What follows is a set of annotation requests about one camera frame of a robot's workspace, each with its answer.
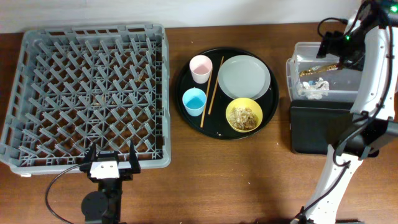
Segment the brown Nescafe Gold sachet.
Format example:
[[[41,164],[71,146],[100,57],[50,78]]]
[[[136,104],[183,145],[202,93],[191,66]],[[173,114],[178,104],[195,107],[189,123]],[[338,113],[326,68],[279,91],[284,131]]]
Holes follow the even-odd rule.
[[[334,63],[330,65],[317,65],[312,68],[302,70],[301,72],[298,73],[300,77],[308,76],[308,75],[314,75],[317,73],[323,73],[323,72],[329,72],[329,71],[335,71],[335,70],[341,70],[342,66],[339,63]]]

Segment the blue cup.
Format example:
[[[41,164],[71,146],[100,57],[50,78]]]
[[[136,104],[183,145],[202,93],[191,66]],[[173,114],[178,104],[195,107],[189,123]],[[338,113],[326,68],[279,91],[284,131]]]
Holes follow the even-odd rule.
[[[190,116],[202,114],[205,104],[205,92],[199,88],[188,89],[182,96],[183,105]]]

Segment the pink cup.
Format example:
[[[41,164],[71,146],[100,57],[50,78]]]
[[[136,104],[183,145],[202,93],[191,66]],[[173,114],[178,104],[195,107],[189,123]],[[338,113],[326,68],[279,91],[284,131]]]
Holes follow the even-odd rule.
[[[213,63],[206,55],[196,55],[189,62],[189,69],[194,82],[206,83],[213,69]]]

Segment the yellow bowl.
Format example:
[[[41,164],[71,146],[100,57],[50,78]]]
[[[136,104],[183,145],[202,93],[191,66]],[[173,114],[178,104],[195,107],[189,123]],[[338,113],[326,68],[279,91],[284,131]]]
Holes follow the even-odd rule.
[[[263,120],[260,105],[250,98],[237,98],[226,108],[228,124],[239,133],[248,133],[257,129]]]

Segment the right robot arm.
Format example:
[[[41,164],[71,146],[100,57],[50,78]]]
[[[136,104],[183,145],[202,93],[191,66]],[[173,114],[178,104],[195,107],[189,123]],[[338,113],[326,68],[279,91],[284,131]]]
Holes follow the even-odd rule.
[[[397,137],[397,1],[364,1],[344,33],[323,34],[317,56],[326,54],[361,71],[361,82],[350,112],[328,130],[326,163],[315,193],[292,223],[335,223],[358,167]]]

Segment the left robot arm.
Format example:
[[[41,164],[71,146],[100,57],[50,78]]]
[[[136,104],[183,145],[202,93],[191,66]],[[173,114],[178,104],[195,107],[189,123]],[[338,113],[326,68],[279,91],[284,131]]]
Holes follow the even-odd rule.
[[[129,146],[129,167],[120,168],[116,151],[96,152],[96,144],[92,143],[85,152],[80,171],[98,184],[98,189],[82,200],[85,223],[120,223],[123,182],[132,181],[133,175],[141,172],[134,144]]]

